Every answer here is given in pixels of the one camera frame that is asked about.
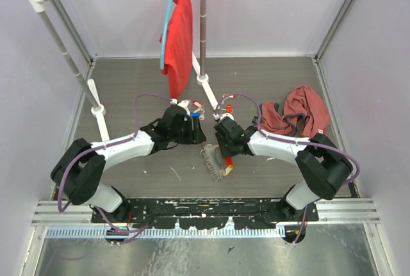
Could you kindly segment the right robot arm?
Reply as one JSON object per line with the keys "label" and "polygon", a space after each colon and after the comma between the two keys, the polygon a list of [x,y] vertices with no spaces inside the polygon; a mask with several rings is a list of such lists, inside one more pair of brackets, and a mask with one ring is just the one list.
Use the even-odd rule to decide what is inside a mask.
{"label": "right robot arm", "polygon": [[302,181],[279,202],[280,214],[289,221],[298,219],[317,200],[332,200],[355,169],[347,155],[322,133],[312,138],[283,136],[256,125],[244,129],[230,117],[220,119],[214,129],[225,158],[266,156],[298,167]]}

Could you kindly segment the keyring with red tag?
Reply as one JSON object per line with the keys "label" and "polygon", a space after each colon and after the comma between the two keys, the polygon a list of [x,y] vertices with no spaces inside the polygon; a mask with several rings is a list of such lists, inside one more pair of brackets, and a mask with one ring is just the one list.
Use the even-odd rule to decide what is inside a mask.
{"label": "keyring with red tag", "polygon": [[219,182],[225,178],[221,173],[223,168],[227,165],[233,165],[231,158],[224,158],[222,156],[218,145],[206,144],[201,151],[201,155],[214,182]]}

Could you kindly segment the key with yellow tag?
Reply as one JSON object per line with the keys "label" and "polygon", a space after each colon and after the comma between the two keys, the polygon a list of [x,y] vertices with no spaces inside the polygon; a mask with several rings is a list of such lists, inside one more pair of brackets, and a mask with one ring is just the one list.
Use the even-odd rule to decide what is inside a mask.
{"label": "key with yellow tag", "polygon": [[221,173],[222,176],[225,177],[227,175],[229,175],[232,171],[234,170],[234,166],[233,165],[227,165],[225,168],[222,169]]}

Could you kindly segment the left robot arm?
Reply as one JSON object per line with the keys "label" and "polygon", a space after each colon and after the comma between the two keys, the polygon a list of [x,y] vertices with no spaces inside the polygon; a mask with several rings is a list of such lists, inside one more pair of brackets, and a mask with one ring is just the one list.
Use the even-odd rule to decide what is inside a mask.
{"label": "left robot arm", "polygon": [[131,211],[129,202],[116,188],[101,182],[104,171],[177,145],[205,142],[200,116],[198,111],[191,113],[173,104],[161,118],[136,133],[107,142],[89,143],[83,138],[73,141],[51,171],[51,180],[59,187],[58,197],[66,196],[75,206],[88,203],[99,207],[113,222],[122,222]]}

